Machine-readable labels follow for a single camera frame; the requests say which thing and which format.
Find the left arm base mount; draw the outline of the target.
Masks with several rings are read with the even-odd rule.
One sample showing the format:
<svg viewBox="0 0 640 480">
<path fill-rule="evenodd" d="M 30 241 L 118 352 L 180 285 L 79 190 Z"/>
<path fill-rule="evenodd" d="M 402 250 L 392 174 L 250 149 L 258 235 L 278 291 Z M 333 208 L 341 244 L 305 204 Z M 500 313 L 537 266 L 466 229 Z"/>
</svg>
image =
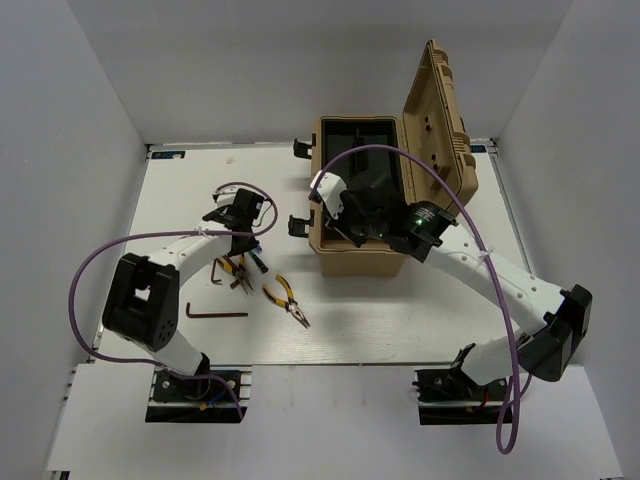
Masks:
<svg viewBox="0 0 640 480">
<path fill-rule="evenodd" d="M 185 381 L 156 370 L 145 414 L 150 424 L 239 424 L 250 399 L 251 369 L 223 368 L 224 380 Z"/>
</svg>

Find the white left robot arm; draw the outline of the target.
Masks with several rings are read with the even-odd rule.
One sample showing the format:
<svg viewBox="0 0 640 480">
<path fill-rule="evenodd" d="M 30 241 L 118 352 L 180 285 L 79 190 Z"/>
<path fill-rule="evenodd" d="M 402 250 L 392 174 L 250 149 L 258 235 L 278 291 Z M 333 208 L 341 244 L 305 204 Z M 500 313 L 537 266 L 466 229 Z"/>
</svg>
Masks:
<svg viewBox="0 0 640 480">
<path fill-rule="evenodd" d="M 214 200 L 216 208 L 192 232 L 153 253 L 119 260 L 102 314 L 105 329 L 177 373 L 177 387 L 191 399 L 209 392 L 212 377 L 206 355 L 178 331 L 181 287 L 214 260 L 257 246 L 253 223 L 265 203 L 264 196 L 239 187 Z"/>
</svg>

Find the black toolbox tray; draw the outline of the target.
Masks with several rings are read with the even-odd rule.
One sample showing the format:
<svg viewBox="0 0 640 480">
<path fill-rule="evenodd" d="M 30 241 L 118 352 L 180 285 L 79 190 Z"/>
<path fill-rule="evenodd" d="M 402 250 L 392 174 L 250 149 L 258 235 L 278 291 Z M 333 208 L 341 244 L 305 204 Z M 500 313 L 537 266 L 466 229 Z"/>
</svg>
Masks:
<svg viewBox="0 0 640 480">
<path fill-rule="evenodd" d="M 397 124 L 391 118 L 323 119 L 321 121 L 321 166 L 339 154 L 363 145 L 398 147 Z M 367 149 L 352 153 L 336 162 L 329 171 L 338 175 L 349 190 L 363 187 L 366 180 L 381 184 L 393 197 L 404 199 L 400 159 L 384 149 Z"/>
</svg>

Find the tan plastic toolbox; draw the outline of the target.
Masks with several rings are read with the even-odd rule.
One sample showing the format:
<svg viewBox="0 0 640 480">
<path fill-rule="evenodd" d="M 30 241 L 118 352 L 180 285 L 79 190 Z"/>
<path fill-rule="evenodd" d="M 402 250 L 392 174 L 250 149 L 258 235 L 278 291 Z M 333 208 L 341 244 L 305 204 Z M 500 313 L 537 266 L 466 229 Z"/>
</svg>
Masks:
<svg viewBox="0 0 640 480">
<path fill-rule="evenodd" d="M 321 116 L 311 217 L 302 228 L 325 277 L 394 277 L 434 249 L 478 189 L 447 53 L 426 43 L 401 116 Z"/>
</svg>

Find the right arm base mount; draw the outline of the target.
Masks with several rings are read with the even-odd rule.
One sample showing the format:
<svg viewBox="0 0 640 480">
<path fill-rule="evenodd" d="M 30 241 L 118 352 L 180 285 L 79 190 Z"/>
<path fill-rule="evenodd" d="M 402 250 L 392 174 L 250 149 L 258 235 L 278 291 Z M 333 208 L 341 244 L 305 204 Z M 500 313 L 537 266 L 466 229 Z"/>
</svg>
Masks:
<svg viewBox="0 0 640 480">
<path fill-rule="evenodd" d="M 456 384 L 448 368 L 417 368 L 412 386 L 421 426 L 496 425 L 507 390 L 505 377 L 484 386 Z"/>
</svg>

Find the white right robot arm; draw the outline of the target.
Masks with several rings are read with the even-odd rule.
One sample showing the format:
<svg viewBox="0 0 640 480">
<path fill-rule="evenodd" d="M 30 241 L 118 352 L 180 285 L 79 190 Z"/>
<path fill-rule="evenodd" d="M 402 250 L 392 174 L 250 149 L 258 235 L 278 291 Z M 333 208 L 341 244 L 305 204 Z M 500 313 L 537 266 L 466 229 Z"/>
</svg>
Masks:
<svg viewBox="0 0 640 480">
<path fill-rule="evenodd" d="M 472 399 L 515 366 L 543 381 L 561 379 L 588 331 L 593 302 L 588 289 L 579 284 L 564 289 L 482 249 L 435 203 L 407 202 L 382 171 L 365 171 L 350 182 L 331 172 L 315 180 L 327 227 L 354 246 L 379 240 L 456 278 L 508 313 L 513 333 L 463 348 L 446 386 Z"/>
</svg>

